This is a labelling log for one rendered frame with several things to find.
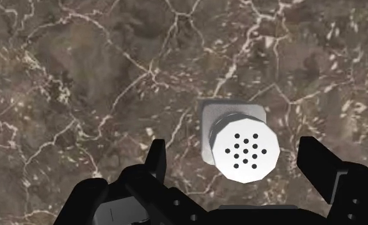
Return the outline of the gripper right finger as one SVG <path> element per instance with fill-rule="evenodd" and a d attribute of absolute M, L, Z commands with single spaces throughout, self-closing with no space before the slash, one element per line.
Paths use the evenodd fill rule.
<path fill-rule="evenodd" d="M 331 206 L 326 225 L 368 225 L 368 167 L 343 161 L 316 138 L 303 136 L 296 165 Z"/>

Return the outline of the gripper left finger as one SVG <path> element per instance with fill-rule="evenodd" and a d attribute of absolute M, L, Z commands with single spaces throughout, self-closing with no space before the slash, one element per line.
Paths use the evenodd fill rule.
<path fill-rule="evenodd" d="M 53 225 L 93 225 L 104 203 L 132 197 L 146 211 L 147 225 L 205 225 L 207 211 L 179 189 L 166 187 L 166 143 L 154 139 L 145 163 L 126 167 L 113 183 L 88 178 L 72 189 Z"/>

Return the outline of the white salt shaker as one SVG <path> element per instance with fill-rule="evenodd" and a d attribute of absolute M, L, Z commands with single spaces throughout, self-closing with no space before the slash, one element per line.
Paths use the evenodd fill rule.
<path fill-rule="evenodd" d="M 263 106 L 206 99 L 200 107 L 201 156 L 227 179 L 262 180 L 276 168 L 280 146 Z"/>

